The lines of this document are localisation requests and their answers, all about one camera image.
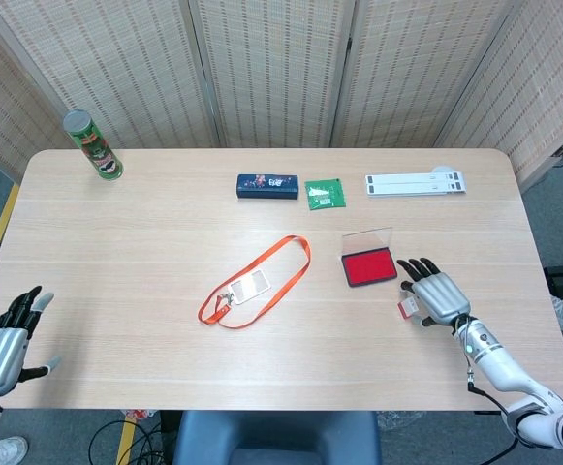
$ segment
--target can lid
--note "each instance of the can lid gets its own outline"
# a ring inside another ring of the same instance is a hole
[[[91,124],[91,116],[84,109],[71,109],[64,116],[63,127],[68,133],[79,133]]]

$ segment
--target red ink pad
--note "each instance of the red ink pad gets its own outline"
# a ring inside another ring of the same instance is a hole
[[[389,247],[344,255],[341,262],[351,288],[397,277]]]

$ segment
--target robot finger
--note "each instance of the robot finger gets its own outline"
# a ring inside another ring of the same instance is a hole
[[[55,294],[53,293],[44,294],[36,301],[36,303],[33,304],[33,307],[31,307],[31,311],[22,325],[22,328],[27,330],[27,339],[31,339],[33,336],[36,326],[38,325],[38,321],[42,316],[42,312],[45,311],[45,308],[48,307],[54,297]]]
[[[423,266],[423,263],[419,262],[418,260],[410,259],[408,262],[415,266],[415,268],[423,276],[423,278],[427,278],[428,276],[432,275],[432,273],[430,273],[429,270],[425,266]]]
[[[0,316],[0,327],[13,327],[12,322],[14,321],[14,318],[16,316],[18,307],[20,306],[20,303],[26,295],[27,293],[21,294],[12,301],[10,308],[8,308],[8,311]]]
[[[429,269],[432,274],[440,273],[440,269],[438,269],[438,266],[436,266],[432,260],[426,258],[421,258],[419,260],[421,260],[423,264],[427,266],[427,269]]]
[[[41,290],[41,286],[36,286],[31,291],[23,295],[23,298],[20,300],[17,309],[14,312],[14,317],[10,321],[10,325],[6,327],[23,327],[27,317],[29,316],[31,305]]]
[[[45,366],[39,368],[23,368],[18,375],[18,382],[24,383],[25,381],[35,380],[46,376],[50,371]]]
[[[400,286],[404,291],[408,291],[409,293],[413,294],[415,293],[413,291],[413,283],[411,283],[410,281],[402,281]]]
[[[437,323],[434,321],[432,317],[426,317],[421,321],[421,326],[423,327],[430,327],[434,325],[437,325]]]
[[[406,270],[408,276],[410,276],[413,281],[419,281],[422,279],[422,276],[408,262],[398,260],[397,263]]]

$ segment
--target woven panel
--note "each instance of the woven panel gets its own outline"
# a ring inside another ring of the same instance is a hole
[[[333,142],[429,147],[509,0],[365,0]]]
[[[0,0],[0,15],[69,108],[115,147],[212,145],[177,0]]]
[[[66,147],[59,117],[0,46],[0,170],[20,182],[33,155]]]
[[[441,146],[496,147],[519,183],[563,143],[563,0],[529,0],[488,51]]]
[[[328,146],[352,3],[191,2],[229,147]]]

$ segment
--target power strip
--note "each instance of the power strip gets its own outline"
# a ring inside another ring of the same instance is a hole
[[[369,174],[365,184],[369,197],[441,196],[466,192],[461,171]]]

